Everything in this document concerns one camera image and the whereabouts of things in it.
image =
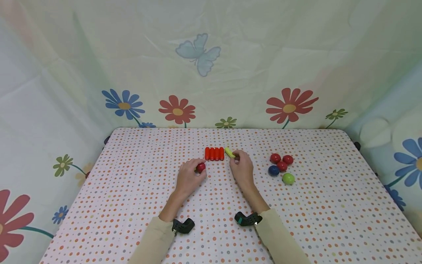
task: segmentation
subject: red flower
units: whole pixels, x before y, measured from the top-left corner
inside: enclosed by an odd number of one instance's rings
[[[15,217],[29,202],[28,195],[21,195],[16,198],[5,211],[9,195],[9,190],[0,191],[0,262],[4,261],[9,255],[6,246],[15,248],[24,240],[24,236],[21,234],[12,234],[9,232],[28,225],[34,219],[34,214],[30,212],[8,223],[8,221]]]
[[[271,121],[277,120],[278,124],[283,123],[286,118],[290,122],[296,122],[299,120],[299,117],[296,113],[299,114],[306,114],[312,110],[313,107],[308,107],[311,104],[315,103],[319,97],[314,98],[312,100],[308,100],[312,94],[311,90],[307,90],[300,95],[300,89],[296,88],[290,93],[290,88],[284,88],[281,90],[281,94],[283,95],[284,102],[278,98],[271,97],[267,100],[267,104],[279,107],[279,108],[267,108],[267,113],[269,114],[276,114],[270,118]]]
[[[195,107],[187,106],[189,102],[187,99],[180,100],[179,104],[178,98],[175,95],[170,95],[168,100],[170,103],[164,100],[160,101],[160,105],[166,109],[158,109],[161,113],[168,114],[165,116],[168,121],[175,120],[176,124],[181,125],[183,122],[189,123],[191,119],[195,118],[192,115],[195,113]]]

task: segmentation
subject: wristband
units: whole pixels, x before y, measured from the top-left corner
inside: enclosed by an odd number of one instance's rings
[[[238,212],[235,215],[235,220],[240,226],[253,226],[261,222],[262,216],[254,212],[253,214],[246,217],[242,212]]]
[[[174,219],[173,220],[173,233],[176,235],[176,232],[182,233],[182,234],[188,234],[193,227],[195,226],[195,222],[188,218],[184,223],[179,222],[179,220]]]

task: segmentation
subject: small red ball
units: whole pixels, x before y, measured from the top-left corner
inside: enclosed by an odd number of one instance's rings
[[[273,153],[273,154],[271,154],[271,156],[270,156],[270,161],[271,161],[272,163],[274,163],[274,164],[277,164],[279,161],[281,161],[281,157],[280,157],[280,155],[279,155],[279,154],[277,154],[277,153]]]
[[[287,170],[287,164],[284,161],[279,161],[277,163],[277,167],[280,171],[286,171]]]
[[[199,163],[198,166],[196,166],[196,171],[198,173],[201,173],[205,169],[205,163]]]
[[[284,161],[285,163],[287,163],[287,165],[290,165],[290,164],[292,164],[292,163],[293,163],[293,157],[292,157],[292,156],[290,156],[290,155],[285,155],[285,156],[283,157],[283,161]]]

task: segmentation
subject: yellow flower center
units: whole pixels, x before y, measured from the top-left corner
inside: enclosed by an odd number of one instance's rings
[[[175,108],[175,109],[173,109],[173,114],[174,115],[183,115],[183,110],[182,109],[179,109],[179,108]]]
[[[118,105],[119,105],[119,108],[122,109],[122,110],[131,109],[130,104],[128,104],[128,103],[119,103]]]
[[[418,168],[418,170],[422,171],[422,158],[419,158],[416,161],[416,167]]]
[[[288,114],[294,112],[296,110],[296,106],[294,104],[287,104],[283,107],[283,111]]]

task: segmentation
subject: left hand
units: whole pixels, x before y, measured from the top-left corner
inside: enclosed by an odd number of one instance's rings
[[[204,169],[200,175],[195,174],[196,166],[204,163],[206,160],[194,158],[182,164],[177,175],[175,193],[183,196],[185,199],[193,193],[199,184],[207,177],[207,170]]]

